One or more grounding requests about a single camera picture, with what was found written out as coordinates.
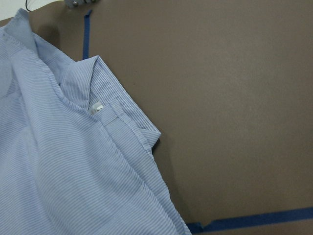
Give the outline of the aluminium frame post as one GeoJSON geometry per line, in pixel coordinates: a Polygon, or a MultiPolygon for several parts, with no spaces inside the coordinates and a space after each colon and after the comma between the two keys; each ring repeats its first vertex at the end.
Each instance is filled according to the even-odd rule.
{"type": "Polygon", "coordinates": [[[68,8],[75,8],[85,4],[91,4],[98,2],[98,0],[64,0],[68,8]]]}

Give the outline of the light blue striped shirt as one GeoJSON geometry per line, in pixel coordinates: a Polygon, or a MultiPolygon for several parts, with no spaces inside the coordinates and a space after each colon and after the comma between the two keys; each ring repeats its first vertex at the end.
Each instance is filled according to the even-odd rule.
{"type": "Polygon", "coordinates": [[[160,131],[99,56],[0,29],[0,232],[188,235],[152,149],[160,131]]]}

